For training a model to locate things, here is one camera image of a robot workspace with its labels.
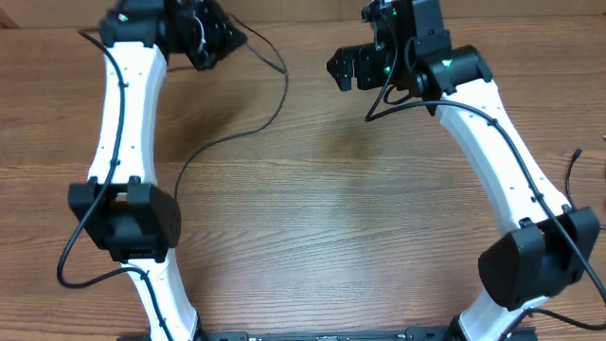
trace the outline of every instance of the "black cable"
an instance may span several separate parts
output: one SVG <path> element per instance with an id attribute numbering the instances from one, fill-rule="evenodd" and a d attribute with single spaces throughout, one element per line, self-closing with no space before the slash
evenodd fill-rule
<path id="1" fill-rule="evenodd" d="M 245 25 L 240 19 L 238 19 L 234 14 L 229 13 L 229 16 L 232 17 L 232 19 L 234 19 L 235 22 L 237 22 L 240 26 L 245 27 L 246 29 L 248 29 L 249 31 L 255 33 L 258 35 L 258 33 L 256 33 L 255 31 L 253 31 L 250 27 L 248 27 L 247 25 Z M 282 67 L 277 66 L 275 63 L 272 63 L 270 61 L 268 61 L 265 57 L 263 57 L 263 55 L 261 55 L 254 47 L 252 47 L 250 44 L 248 44 L 248 42 L 246 42 L 246 47 L 248 47 L 249 50 L 251 50 L 251 52 L 253 52 L 255 55 L 257 55 L 257 57 L 262 60 L 263 62 L 265 62 L 266 64 L 268 64 L 270 67 L 272 67 L 275 71 L 281 73 L 282 75 L 286 74 L 286 70 Z M 195 67 L 193 66 L 176 66 L 173 67 L 171 69 L 169 69 L 167 72 L 177 72 L 177 71 L 186 71 L 186 70 L 195 70 Z"/>
<path id="2" fill-rule="evenodd" d="M 78 30 L 78 32 L 97 33 L 98 32 L 98 27 L 81 28 L 81 29 Z"/>
<path id="3" fill-rule="evenodd" d="M 582 153 L 582 149 L 576 149 L 575 153 L 572 155 L 572 158 L 570 159 L 570 164 L 568 165 L 568 171 L 566 172 L 566 181 L 564 185 L 566 198 L 568 198 L 568 201 L 570 202 L 570 205 L 574 210 L 577 210 L 577 203 L 575 203 L 575 198 L 572 196 L 572 189 L 570 189 L 570 177 L 572 175 L 572 169 L 574 168 L 575 163 L 577 162 L 577 160 L 579 160 L 580 155 Z M 602 231 L 606 231 L 606 226 L 601 225 L 599 228 Z"/>
<path id="4" fill-rule="evenodd" d="M 410 99 L 413 98 L 412 95 L 406 94 L 401 99 L 390 101 L 389 100 L 389 96 L 391 95 L 391 92 L 394 91 L 395 88 L 396 88 L 396 85 L 391 85 L 389 87 L 389 89 L 387 89 L 387 91 L 385 92 L 385 95 L 383 95 L 383 103 L 390 104 L 390 105 L 400 105 L 400 104 L 403 104 L 403 103 L 405 103 L 405 102 L 407 102 L 407 101 L 409 101 Z"/>
<path id="5" fill-rule="evenodd" d="M 275 64 L 267 61 L 265 58 L 261 58 L 262 61 L 266 62 L 269 66 L 271 66 L 272 68 L 274 68 L 275 70 L 277 70 L 278 72 L 282 73 L 284 75 L 284 94 L 282 95 L 282 99 L 280 100 L 279 105 L 277 106 L 276 111 L 274 112 L 274 114 L 269 118 L 269 120 L 267 122 L 265 122 L 265 124 L 263 124 L 262 126 L 251 130 L 251 131 L 247 131 L 247 132 L 242 132 L 242 133 L 237 133 L 237 134 L 233 134 L 230 136 L 226 136 L 226 137 L 222 137 L 220 139 L 217 139 L 215 141 L 212 141 L 206 145 L 204 145 L 203 147 L 201 147 L 200 149 L 198 149 L 187 161 L 186 163 L 183 165 L 181 172 L 179 173 L 179 176 L 177 177 L 177 182 L 174 185 L 174 199 L 177 200 L 178 194 L 179 194 L 179 184 L 181 183 L 181 180 L 183 178 L 183 175 L 186 172 L 187 167 L 189 166 L 189 164 L 203 151 L 207 150 L 210 147 L 216 146 L 220 143 L 229 141 L 229 140 L 233 140 L 236 138 L 240 138 L 240 137 L 244 137 L 244 136 L 248 136 L 248 135 L 253 135 L 256 133 L 261 132 L 262 130 L 264 130 L 265 128 L 269 127 L 272 122 L 274 122 L 274 120 L 276 119 L 276 117 L 278 116 L 278 114 L 282 111 L 282 107 L 284 106 L 284 101 L 286 100 L 286 96 L 288 95 L 288 86 L 289 86 L 289 72 L 288 72 L 288 67 L 286 66 L 286 63 L 284 62 L 284 59 L 282 58 L 282 55 L 280 55 L 279 51 L 276 49 L 276 47 L 274 46 L 274 44 L 272 44 L 272 42 L 270 42 L 269 40 L 267 40 L 267 38 L 263 37 L 260 33 L 256 32 L 255 30 L 253 30 L 252 28 L 250 28 L 249 26 L 245 25 L 242 21 L 240 21 L 240 19 L 238 19 L 235 15 L 233 14 L 229 14 L 238 24 L 240 24 L 242 27 L 246 28 L 247 30 L 249 30 L 250 32 L 252 32 L 253 34 L 257 35 L 261 40 L 263 40 L 265 43 L 267 43 L 267 45 L 269 45 L 274 52 L 276 53 L 277 57 L 280 60 L 280 63 L 282 64 L 282 67 L 277 67 Z"/>
<path id="6" fill-rule="evenodd" d="M 95 38 L 88 35 L 85 31 L 78 31 L 78 34 L 80 36 L 82 36 L 84 39 L 91 42 L 93 45 L 95 45 L 98 49 L 103 51 L 103 53 L 105 54 L 107 59 L 110 61 L 110 63 L 114 67 L 114 70 L 116 71 L 117 78 L 118 78 L 118 87 L 120 90 L 120 109 L 119 109 L 120 112 L 119 112 L 119 116 L 118 116 L 118 124 L 117 124 L 117 129 L 116 129 L 116 143 L 114 145 L 114 151 L 112 153 L 112 159 L 110 161 L 110 169 L 107 173 L 107 177 L 105 178 L 105 182 L 103 183 L 101 190 L 97 194 L 97 198 L 95 199 L 93 204 L 90 206 L 90 208 L 88 208 L 88 210 L 82 217 L 78 227 L 76 228 L 76 231 L 74 231 L 74 233 L 72 234 L 72 237 L 69 239 L 69 241 L 65 245 L 62 255 L 59 258 L 59 263 L 57 264 L 57 281 L 65 288 L 82 289 L 82 288 L 89 287 L 93 284 L 99 283 L 105 279 L 112 278 L 116 275 L 123 274 L 126 272 L 135 272 L 135 273 L 141 275 L 141 279 L 145 280 L 145 284 L 147 285 L 148 290 L 150 292 L 151 304 L 153 305 L 153 309 L 155 310 L 155 313 L 158 317 L 160 326 L 164 330 L 164 333 L 166 334 L 167 339 L 169 341 L 172 341 L 172 336 L 170 335 L 169 328 L 166 324 L 165 319 L 162 317 L 162 313 L 160 312 L 160 307 L 158 305 L 158 301 L 155 296 L 155 292 L 153 290 L 152 283 L 150 282 L 150 278 L 148 277 L 148 274 L 145 271 L 143 271 L 139 268 L 134 268 L 134 267 L 120 268 L 120 269 L 111 271 L 105 275 L 99 276 L 97 278 L 93 278 L 93 279 L 88 280 L 83 283 L 70 283 L 67 280 L 65 280 L 65 278 L 63 277 L 63 268 L 65 267 L 65 263 L 67 262 L 67 258 L 69 257 L 69 253 L 71 252 L 72 247 L 74 246 L 74 243 L 76 242 L 76 239 L 78 238 L 78 236 L 80 235 L 80 233 L 82 232 L 82 230 L 84 229 L 84 227 L 86 226 L 88 221 L 91 219 L 93 212 L 95 212 L 98 209 L 99 205 L 101 205 L 102 202 L 104 201 L 105 194 L 107 193 L 107 190 L 108 190 L 110 184 L 112 183 L 112 179 L 114 178 L 114 174 L 116 173 L 116 167 L 119 163 L 118 155 L 119 155 L 119 151 L 120 151 L 120 143 L 122 141 L 122 131 L 124 130 L 124 117 L 126 115 L 126 91 L 125 91 L 125 88 L 128 86 L 128 84 L 124 83 L 124 78 L 122 77 L 122 72 L 120 71 L 120 67 L 118 66 L 116 59 L 114 59 L 114 56 L 112 56 L 110 51 L 102 43 L 100 43 Z"/>
<path id="7" fill-rule="evenodd" d="M 379 103 L 381 103 L 381 99 L 383 99 L 385 92 L 387 92 L 387 87 L 389 86 L 389 84 L 391 83 L 391 81 L 394 77 L 395 70 L 398 67 L 398 59 L 400 58 L 400 48 L 398 47 L 398 38 L 396 38 L 396 32 L 394 31 L 394 28 L 391 26 L 391 23 L 389 23 L 389 20 L 387 20 L 387 18 L 385 17 L 384 13 L 381 13 L 381 18 L 383 19 L 383 21 L 385 22 L 385 25 L 389 29 L 389 34 L 391 34 L 391 38 L 394 41 L 393 43 L 394 43 L 394 46 L 396 47 L 396 55 L 394 56 L 394 62 L 391 65 L 391 70 L 389 71 L 389 76 L 387 76 L 387 80 L 385 81 L 385 84 L 384 84 L 383 88 L 381 89 L 379 96 L 377 96 L 377 99 L 375 99 L 375 102 L 370 107 L 370 110 L 368 110 L 368 114 L 366 114 L 366 117 L 365 117 L 366 121 L 368 121 L 368 119 L 372 117 L 375 110 L 377 110 Z"/>
<path id="8" fill-rule="evenodd" d="M 452 107 L 467 110 L 473 114 L 476 114 L 479 117 L 484 118 L 488 122 L 488 124 L 490 126 L 494 127 L 494 129 L 496 129 L 496 131 L 503 137 L 505 142 L 508 144 L 509 149 L 511 150 L 511 153 L 515 157 L 518 165 L 520 166 L 520 170 L 522 171 L 524 178 L 528 182 L 528 186 L 532 190 L 532 194 L 534 195 L 535 200 L 539 203 L 539 205 L 541 206 L 541 208 L 543 209 L 543 211 L 545 212 L 545 214 L 547 215 L 549 220 L 551 220 L 553 222 L 553 224 L 556 226 L 556 229 L 561 234 L 561 236 L 564 238 L 564 240 L 568 244 L 568 247 L 570 247 L 572 252 L 579 258 L 579 261 L 582 263 L 583 268 L 587 272 L 587 275 L 589 276 L 591 281 L 594 282 L 594 285 L 596 286 L 600 296 L 602 297 L 602 301 L 604 302 L 604 305 L 606 306 L 606 289 L 604 288 L 604 285 L 600 281 L 599 277 L 597 276 L 597 274 L 594 271 L 594 269 L 592 268 L 592 266 L 589 264 L 589 261 L 583 257 L 582 253 L 580 252 L 580 250 L 577 247 L 577 245 L 575 244 L 575 242 L 572 240 L 572 238 L 570 237 L 568 232 L 566 232 L 566 229 L 564 228 L 564 226 L 560 223 L 560 221 L 558 221 L 558 218 L 556 217 L 556 215 L 553 213 L 551 208 L 549 208 L 549 206 L 545 202 L 544 196 L 541 194 L 541 192 L 537 188 L 537 185 L 535 184 L 534 180 L 532 179 L 532 176 L 530 175 L 530 172 L 528 171 L 526 163 L 524 162 L 524 159 L 520 155 L 520 152 L 518 151 L 517 147 L 511 140 L 511 137 L 509 136 L 508 132 L 499 124 L 499 122 L 496 118 L 492 118 L 488 114 L 484 113 L 483 111 L 481 111 L 479 109 L 472 107 L 471 105 L 454 102 L 454 101 L 448 101 L 448 100 L 427 100 L 427 101 L 417 101 L 417 102 L 412 102 L 412 103 L 406 103 L 406 104 L 397 106 L 395 108 L 385 110 L 382 113 L 379 113 L 379 114 L 375 115 L 374 117 L 371 117 L 368 120 L 372 121 L 372 120 L 378 119 L 380 117 L 385 117 L 389 114 L 393 114 L 398 111 L 402 111 L 402 110 L 406 110 L 406 109 L 410 109 L 410 108 L 421 107 L 421 106 L 422 107 L 438 106 L 438 105 L 452 106 Z M 589 330 L 589 331 L 606 330 L 606 323 L 603 323 L 603 324 L 597 325 L 597 326 L 589 325 L 589 324 L 585 324 L 582 322 L 578 322 L 572 318 L 547 311 L 545 309 L 533 308 L 533 309 L 525 310 L 520 316 L 518 316 L 518 318 L 509 326 L 509 328 L 506 330 L 506 332 L 504 332 L 501 335 L 500 340 L 507 339 L 508 334 L 510 332 L 514 331 L 518 327 L 518 325 L 522 322 L 522 320 L 527 315 L 530 315 L 530 314 L 546 314 L 553 318 L 559 319 L 562 322 L 565 322 L 565 323 L 568 323 L 573 326 L 583 328 L 583 329 Z"/>

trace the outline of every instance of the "wooden wall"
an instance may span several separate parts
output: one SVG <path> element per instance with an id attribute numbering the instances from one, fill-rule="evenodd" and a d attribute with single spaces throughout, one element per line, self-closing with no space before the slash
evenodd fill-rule
<path id="1" fill-rule="evenodd" d="M 116 0 L 0 0 L 0 26 L 89 27 Z M 368 0 L 220 0 L 247 22 L 358 19 Z M 599 15 L 606 0 L 441 0 L 445 17 Z"/>

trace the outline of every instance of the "black bracket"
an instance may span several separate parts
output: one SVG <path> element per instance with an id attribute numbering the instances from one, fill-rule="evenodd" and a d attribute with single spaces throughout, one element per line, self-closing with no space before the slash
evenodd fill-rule
<path id="1" fill-rule="evenodd" d="M 359 89 L 368 90 L 384 86 L 393 73 L 391 84 L 398 90 L 434 100 L 469 81 L 492 81 L 488 64 L 474 47 L 453 50 L 438 0 L 375 0 L 362 9 L 362 17 L 372 23 L 374 44 L 339 48 L 327 62 L 341 91 L 351 90 L 352 77 Z M 394 63 L 396 49 L 400 56 Z M 430 114 L 435 110 L 429 108 Z"/>
<path id="2" fill-rule="evenodd" d="M 70 185 L 67 200 L 79 220 L 95 202 L 101 187 L 96 178 L 88 184 Z M 181 211 L 170 195 L 133 177 L 129 184 L 109 186 L 84 228 L 95 245 L 108 250 L 114 261 L 162 262 L 169 248 L 179 242 Z"/>

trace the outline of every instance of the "wood grain surface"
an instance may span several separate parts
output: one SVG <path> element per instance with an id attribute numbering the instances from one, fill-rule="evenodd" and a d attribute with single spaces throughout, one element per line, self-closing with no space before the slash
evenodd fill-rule
<path id="1" fill-rule="evenodd" d="M 17 25 L 12 21 L 12 18 L 0 6 L 0 29 L 16 28 Z"/>
<path id="2" fill-rule="evenodd" d="M 508 113 L 562 188 L 606 222 L 606 18 L 448 20 L 454 44 L 482 51 Z M 402 330 L 445 325 L 481 290 L 477 258 L 497 239 L 488 200 L 455 141 L 417 109 L 364 123 L 378 91 L 341 93 L 326 72 L 337 47 L 371 40 L 358 22 L 256 25 L 291 69 L 284 111 L 261 134 L 191 165 L 178 248 L 187 294 L 211 332 Z M 77 220 L 104 96 L 101 54 L 71 29 L 0 31 L 0 340 L 114 340 L 148 321 L 127 277 L 65 290 L 56 262 Z M 261 51 L 269 49 L 252 40 Z M 171 66 L 185 65 L 175 58 Z M 204 73 L 169 74 L 155 161 L 172 191 L 199 146 L 262 124 L 283 78 L 240 49 Z M 591 262 L 606 279 L 606 242 Z M 71 280 L 116 268 L 82 236 Z M 548 308 L 598 323 L 585 277 Z M 603 340 L 536 317 L 545 340 Z"/>
<path id="3" fill-rule="evenodd" d="M 247 22 L 360 20 L 370 0 L 218 0 Z M 90 27 L 116 0 L 0 0 L 18 27 Z M 606 0 L 440 0 L 448 18 L 600 15 Z"/>

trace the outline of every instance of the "metal base plate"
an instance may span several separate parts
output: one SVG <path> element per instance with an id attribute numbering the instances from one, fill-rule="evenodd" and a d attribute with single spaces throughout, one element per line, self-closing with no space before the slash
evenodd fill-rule
<path id="1" fill-rule="evenodd" d="M 410 327 L 404 332 L 301 332 L 247 334 L 246 332 L 208 333 L 205 341 L 442 341 L 448 327 Z M 119 338 L 119 341 L 150 340 Z M 534 328 L 521 328 L 511 334 L 510 341 L 538 341 Z"/>

